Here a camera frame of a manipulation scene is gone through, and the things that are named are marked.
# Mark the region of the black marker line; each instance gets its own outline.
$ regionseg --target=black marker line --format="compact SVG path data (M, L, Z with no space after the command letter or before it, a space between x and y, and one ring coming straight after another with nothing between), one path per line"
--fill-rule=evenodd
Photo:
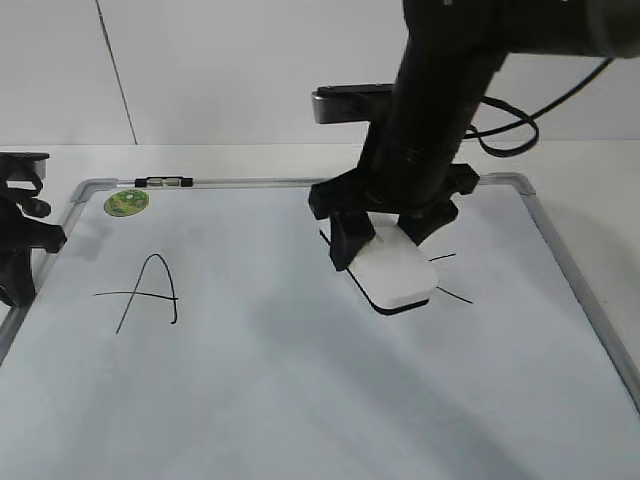
M430 262L437 262L438 260L444 260L445 258L455 257L456 255L458 255L458 254L457 253L451 253L449 255L442 255L441 257L432 258L429 261Z
M94 293L94 297L104 297L106 295L131 295L133 292L105 292L105 293ZM180 300L180 297L167 297L165 295L156 295L155 293L146 293L146 292L136 292L136 295L140 295L143 297L153 297L160 298L162 300Z
M451 295L453 298L456 298L460 301L463 301L464 303L468 303L469 305L473 305L473 302L471 300L467 300L466 298L463 298L459 295L456 295L455 293L451 293L449 290L445 290L442 287L438 287L438 290L440 290L441 292L446 293L447 295Z
M122 318L120 319L120 323L118 324L118 328L116 329L116 335L120 333L120 329L122 328L122 325L124 324L124 321L127 318L127 314L129 313L129 309L131 308L131 304L133 303L133 298L136 295L162 297L162 295L138 293L138 287L140 286L140 282L142 281L142 276L144 275L144 271L147 268L147 264L149 263L149 260L151 260L153 257L158 257L162 262L162 264L164 265L165 270L167 271L167 277L169 277L169 283L171 284L171 297L164 297L164 298L171 300L171 302L173 303L173 321L171 322L171 325L175 325L176 323L178 323L178 297L176 297L176 289L173 284L173 277L171 276L171 270L169 270L169 265L167 265L167 262L165 261L165 259L162 258L162 255L160 255L159 253L153 253L149 255L147 259L144 261L144 263L142 264L140 275L138 275L138 280L136 280L136 285L135 287L133 287L132 292L112 292L117 294L125 293L125 294L131 295L129 297L129 301L127 302L127 307L125 308L124 313L122 314Z

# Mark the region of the white eraser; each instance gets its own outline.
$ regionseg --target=white eraser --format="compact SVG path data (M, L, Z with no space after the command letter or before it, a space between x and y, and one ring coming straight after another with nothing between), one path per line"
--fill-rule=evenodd
M397 225L397 215L370 214L376 236L356 256L349 273L379 313L394 315L425 305L438 275L420 249ZM328 241L328 220L320 230Z

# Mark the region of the robotic arm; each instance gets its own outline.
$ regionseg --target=robotic arm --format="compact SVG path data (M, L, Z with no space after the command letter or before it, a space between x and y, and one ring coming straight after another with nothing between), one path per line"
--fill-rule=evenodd
M478 176L452 161L509 53L640 55L640 0L404 0L404 12L392 88L315 93L319 123L371 122L358 166L309 197L316 218L330 219L337 270L374 238L368 212L399 214L416 245L456 219L451 196L472 193Z

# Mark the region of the whiteboard frame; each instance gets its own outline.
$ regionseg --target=whiteboard frame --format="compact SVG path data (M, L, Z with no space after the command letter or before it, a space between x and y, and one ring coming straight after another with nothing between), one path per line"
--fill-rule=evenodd
M145 190L180 190L184 188L220 189L220 188L286 188L310 187L314 183L326 179L282 179L282 180L194 180L193 187L163 186L145 187ZM542 237L547 242L551 253L558 263L569 286L580 303L591 327L595 331L602 346L606 350L618 375L622 379L636 410L640 413L640 371L633 362L631 355L624 346L606 312L593 294L589 283L571 257L558 231L546 214L535 189L524 175L518 173L493 173L480 177L480 185L510 185L519 194L531 218L538 227ZM70 205L62 227L67 236L73 229L84 211L86 203L94 193L122 188L135 187L135 180L119 180L116 178L90 179L82 182L71 196ZM57 256L47 254L34 273L36 290L39 291L46 281ZM29 313L29 307L12 308L0 325L0 368L6 357L20 326Z

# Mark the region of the round sticker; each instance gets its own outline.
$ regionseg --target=round sticker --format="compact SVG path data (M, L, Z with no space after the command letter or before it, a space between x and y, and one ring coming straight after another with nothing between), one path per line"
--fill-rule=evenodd
M111 195L104 202L104 211L112 217L130 217L149 205L149 195L141 190L125 190Z

